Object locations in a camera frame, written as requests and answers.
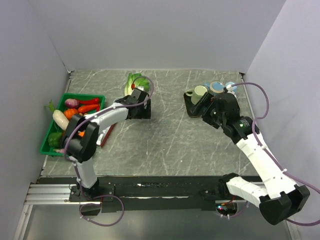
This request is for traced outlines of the grey-blue hexagonal mug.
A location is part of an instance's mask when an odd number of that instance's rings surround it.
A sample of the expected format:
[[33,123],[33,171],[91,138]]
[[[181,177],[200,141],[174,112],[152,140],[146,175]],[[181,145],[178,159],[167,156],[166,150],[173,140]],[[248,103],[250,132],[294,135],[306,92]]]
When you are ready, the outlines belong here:
[[232,93],[232,94],[234,94],[234,95],[237,94],[237,86],[235,85],[234,82],[229,81],[229,82],[227,82],[227,83],[224,85],[224,87],[226,88],[226,91],[227,91],[228,93]]

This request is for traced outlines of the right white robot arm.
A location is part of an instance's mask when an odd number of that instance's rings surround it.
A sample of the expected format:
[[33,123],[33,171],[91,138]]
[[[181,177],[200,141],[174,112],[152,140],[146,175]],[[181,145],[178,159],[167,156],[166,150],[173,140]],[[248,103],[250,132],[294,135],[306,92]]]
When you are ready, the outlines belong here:
[[310,196],[309,189],[286,176],[273,156],[267,154],[268,147],[259,145],[264,141],[259,128],[250,117],[240,114],[238,101],[232,93],[213,96],[207,92],[192,105],[190,112],[210,126],[222,128],[223,133],[246,155],[262,180],[263,185],[259,186],[235,173],[226,174],[218,187],[223,199],[232,196],[243,198],[258,207],[271,225],[277,225],[303,208]]

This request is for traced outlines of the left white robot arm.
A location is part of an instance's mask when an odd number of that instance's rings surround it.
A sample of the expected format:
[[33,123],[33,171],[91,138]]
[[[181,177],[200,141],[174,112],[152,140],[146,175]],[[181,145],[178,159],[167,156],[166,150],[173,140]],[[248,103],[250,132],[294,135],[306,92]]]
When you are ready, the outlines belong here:
[[150,118],[151,95],[139,88],[134,88],[130,95],[96,113],[89,116],[77,114],[71,118],[61,145],[64,156],[74,166],[81,195],[87,201],[93,201],[99,195],[99,180],[93,167],[93,156],[101,132],[121,121]]

